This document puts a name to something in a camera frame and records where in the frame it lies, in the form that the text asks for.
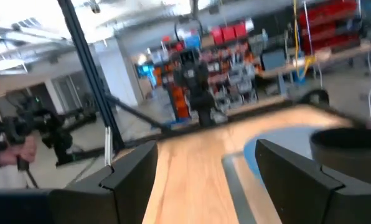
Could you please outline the rack with red bins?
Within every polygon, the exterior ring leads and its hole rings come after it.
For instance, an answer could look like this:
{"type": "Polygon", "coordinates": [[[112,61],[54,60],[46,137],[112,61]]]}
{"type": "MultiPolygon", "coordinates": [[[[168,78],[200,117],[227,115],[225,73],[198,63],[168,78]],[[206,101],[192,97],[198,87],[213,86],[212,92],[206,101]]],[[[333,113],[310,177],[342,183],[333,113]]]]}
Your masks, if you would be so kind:
{"type": "Polygon", "coordinates": [[[361,8],[358,0],[304,3],[296,11],[299,48],[306,55],[324,49],[342,49],[360,42],[361,8]]]}

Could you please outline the blue translucent plastic bowl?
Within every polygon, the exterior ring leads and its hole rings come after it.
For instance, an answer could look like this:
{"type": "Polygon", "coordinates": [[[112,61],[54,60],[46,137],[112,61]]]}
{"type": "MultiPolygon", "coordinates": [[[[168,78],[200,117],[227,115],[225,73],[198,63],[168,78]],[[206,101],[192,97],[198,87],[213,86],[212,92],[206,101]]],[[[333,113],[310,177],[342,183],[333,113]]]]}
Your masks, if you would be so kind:
{"type": "Polygon", "coordinates": [[[311,159],[312,154],[309,144],[309,138],[313,132],[318,131],[319,129],[320,127],[318,126],[299,125],[265,131],[251,138],[245,144],[243,148],[244,158],[255,177],[260,181],[262,185],[265,185],[263,183],[263,179],[261,178],[260,170],[255,158],[255,148],[257,140],[269,140],[281,147],[284,147],[297,154],[300,154],[301,156],[311,159]]]}

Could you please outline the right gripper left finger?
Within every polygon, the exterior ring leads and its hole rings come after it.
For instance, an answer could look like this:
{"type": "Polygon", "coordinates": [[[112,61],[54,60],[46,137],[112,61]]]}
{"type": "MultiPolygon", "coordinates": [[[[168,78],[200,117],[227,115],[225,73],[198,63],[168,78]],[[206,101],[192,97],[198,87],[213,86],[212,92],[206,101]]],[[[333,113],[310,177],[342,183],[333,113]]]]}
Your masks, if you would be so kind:
{"type": "Polygon", "coordinates": [[[142,224],[157,158],[149,141],[64,189],[2,189],[0,224],[142,224]]]}

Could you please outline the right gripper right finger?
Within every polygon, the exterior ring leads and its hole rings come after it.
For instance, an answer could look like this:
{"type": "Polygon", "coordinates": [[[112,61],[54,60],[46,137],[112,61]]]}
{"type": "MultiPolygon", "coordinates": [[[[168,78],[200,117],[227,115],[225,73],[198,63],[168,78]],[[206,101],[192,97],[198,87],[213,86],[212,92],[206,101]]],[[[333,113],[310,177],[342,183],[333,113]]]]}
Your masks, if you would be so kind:
{"type": "Polygon", "coordinates": [[[282,224],[371,224],[371,184],[266,139],[255,157],[282,224]]]}

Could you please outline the shelf with orange bins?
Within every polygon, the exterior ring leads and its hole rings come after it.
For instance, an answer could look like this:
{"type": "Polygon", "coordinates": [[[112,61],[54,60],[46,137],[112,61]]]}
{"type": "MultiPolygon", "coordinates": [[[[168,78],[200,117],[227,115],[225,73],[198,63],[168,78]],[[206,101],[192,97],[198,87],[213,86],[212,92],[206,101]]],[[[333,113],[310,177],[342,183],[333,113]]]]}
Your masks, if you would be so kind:
{"type": "Polygon", "coordinates": [[[169,60],[154,65],[157,85],[168,91],[178,123],[199,117],[191,106],[190,88],[176,83],[175,71],[181,67],[179,56],[185,50],[196,50],[199,62],[207,64],[207,91],[215,103],[212,111],[224,113],[258,99],[254,79],[261,68],[260,60],[251,52],[248,42],[253,29],[253,21],[249,19],[231,26],[214,27],[204,37],[190,35],[169,47],[169,60]]]}

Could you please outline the black cylindrical cup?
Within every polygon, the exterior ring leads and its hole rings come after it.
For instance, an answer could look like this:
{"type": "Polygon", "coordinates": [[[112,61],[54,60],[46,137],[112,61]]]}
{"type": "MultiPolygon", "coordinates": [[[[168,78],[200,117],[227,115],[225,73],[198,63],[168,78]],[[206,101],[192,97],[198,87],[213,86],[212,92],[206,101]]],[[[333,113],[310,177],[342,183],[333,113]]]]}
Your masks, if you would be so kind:
{"type": "Polygon", "coordinates": [[[315,161],[371,184],[371,129],[323,129],[309,143],[315,161]]]}

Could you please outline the person's hand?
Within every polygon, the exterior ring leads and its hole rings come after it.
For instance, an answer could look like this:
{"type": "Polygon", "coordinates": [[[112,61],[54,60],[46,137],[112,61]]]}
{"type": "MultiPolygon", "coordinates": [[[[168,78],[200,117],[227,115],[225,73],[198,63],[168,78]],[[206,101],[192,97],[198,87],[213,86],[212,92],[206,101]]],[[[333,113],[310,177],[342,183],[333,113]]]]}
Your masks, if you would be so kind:
{"type": "Polygon", "coordinates": [[[8,146],[0,152],[0,166],[16,165],[18,157],[31,163],[35,160],[36,152],[35,137],[27,136],[24,144],[8,146]]]}

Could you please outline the long workbench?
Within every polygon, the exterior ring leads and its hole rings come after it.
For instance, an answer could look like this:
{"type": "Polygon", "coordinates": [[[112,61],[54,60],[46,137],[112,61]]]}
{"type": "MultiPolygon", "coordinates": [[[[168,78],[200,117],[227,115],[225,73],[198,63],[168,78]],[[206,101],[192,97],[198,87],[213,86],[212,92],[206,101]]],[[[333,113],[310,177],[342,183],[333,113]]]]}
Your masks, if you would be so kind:
{"type": "Polygon", "coordinates": [[[318,64],[348,59],[357,55],[365,54],[367,52],[371,52],[371,42],[368,40],[363,40],[357,47],[352,47],[335,53],[333,53],[330,49],[319,50],[313,56],[299,58],[297,62],[286,63],[281,67],[274,68],[272,70],[265,70],[257,73],[256,75],[261,78],[273,78],[278,75],[292,72],[293,70],[299,70],[300,68],[308,68],[318,64]]]}

